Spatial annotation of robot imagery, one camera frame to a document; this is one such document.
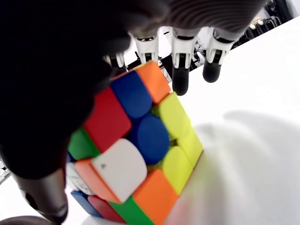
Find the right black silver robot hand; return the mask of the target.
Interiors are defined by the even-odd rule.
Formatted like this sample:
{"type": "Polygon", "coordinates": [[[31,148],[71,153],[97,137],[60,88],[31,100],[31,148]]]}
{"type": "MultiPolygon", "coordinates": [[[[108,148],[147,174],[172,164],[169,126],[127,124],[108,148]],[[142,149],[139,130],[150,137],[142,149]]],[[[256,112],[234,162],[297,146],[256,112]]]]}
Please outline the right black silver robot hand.
{"type": "Polygon", "coordinates": [[[115,74],[103,57],[162,25],[211,26],[235,40],[263,0],[3,0],[0,3],[0,156],[41,214],[9,225],[61,224],[67,146],[115,74]]]}

